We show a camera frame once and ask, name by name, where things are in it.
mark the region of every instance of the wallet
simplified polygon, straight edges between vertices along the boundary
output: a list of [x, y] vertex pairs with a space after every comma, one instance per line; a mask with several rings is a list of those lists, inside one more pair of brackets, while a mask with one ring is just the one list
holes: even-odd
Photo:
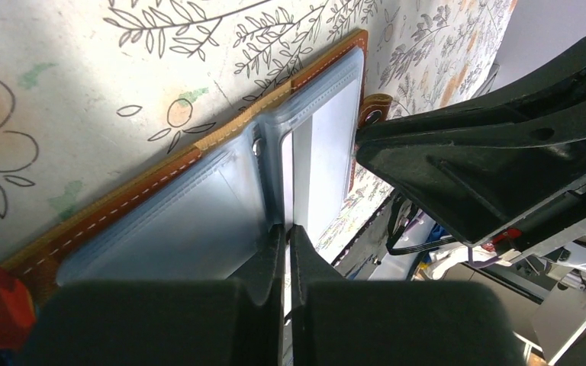
[[357, 126], [384, 120], [391, 104], [362, 96], [367, 37], [355, 31], [2, 266], [43, 304], [86, 279], [226, 278], [276, 223], [319, 239], [350, 189]]

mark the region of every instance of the brown leather trim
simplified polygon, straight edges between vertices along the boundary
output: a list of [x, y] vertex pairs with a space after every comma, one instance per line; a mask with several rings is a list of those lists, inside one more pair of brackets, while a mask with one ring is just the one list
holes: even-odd
[[[364, 127], [367, 123], [367, 116], [373, 111], [381, 111], [381, 116], [378, 120], [387, 120], [390, 106], [392, 105], [392, 97], [387, 94], [372, 94], [363, 99], [360, 105], [360, 112], [358, 116], [358, 128]], [[354, 156], [356, 156], [357, 147], [354, 146]], [[351, 181], [349, 182], [349, 190], [353, 188], [354, 176], [356, 175], [356, 159], [352, 164]]]
[[306, 85], [349, 50], [359, 47], [365, 52], [367, 39], [366, 30], [353, 32], [231, 122], [81, 210], [3, 262], [2, 266], [26, 284], [37, 303], [45, 303], [56, 290], [56, 272], [71, 251], [143, 203], [217, 144], [236, 136], [260, 111], [276, 107], [286, 100], [292, 92]]

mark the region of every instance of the floral tablecloth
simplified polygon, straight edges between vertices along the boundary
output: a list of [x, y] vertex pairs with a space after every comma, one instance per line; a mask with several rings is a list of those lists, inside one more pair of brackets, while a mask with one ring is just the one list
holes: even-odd
[[[352, 29], [395, 117], [469, 98], [516, 0], [0, 0], [0, 261], [218, 128]], [[390, 188], [364, 169], [317, 247]]]

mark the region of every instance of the green watercolor spot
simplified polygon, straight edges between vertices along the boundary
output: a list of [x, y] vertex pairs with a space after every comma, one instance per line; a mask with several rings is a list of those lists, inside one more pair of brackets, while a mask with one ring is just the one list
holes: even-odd
[[26, 90], [30, 90], [32, 87], [37, 85], [37, 78], [39, 74], [50, 69], [51, 67], [57, 66], [56, 63], [38, 63], [33, 66], [32, 69], [25, 74], [19, 76], [18, 85]]
[[75, 213], [77, 194], [82, 190], [82, 181], [70, 181], [64, 186], [64, 194], [48, 198], [48, 204], [57, 211], [62, 220], [67, 220]]
[[[187, 91], [185, 93], [182, 93], [179, 95], [179, 99], [187, 99], [190, 101], [190, 103], [194, 103], [198, 97], [202, 96], [203, 94], [207, 94], [208, 93], [208, 88], [200, 88], [200, 89], [196, 89], [194, 91]], [[187, 105], [187, 103], [185, 103], [185, 101], [179, 101], [179, 104], [182, 105], [183, 107]]]

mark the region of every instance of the white wall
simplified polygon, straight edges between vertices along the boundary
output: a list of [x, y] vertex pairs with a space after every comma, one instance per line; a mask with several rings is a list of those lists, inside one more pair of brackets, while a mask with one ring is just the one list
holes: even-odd
[[586, 36], [586, 0], [518, 0], [496, 63], [493, 89], [525, 76]]

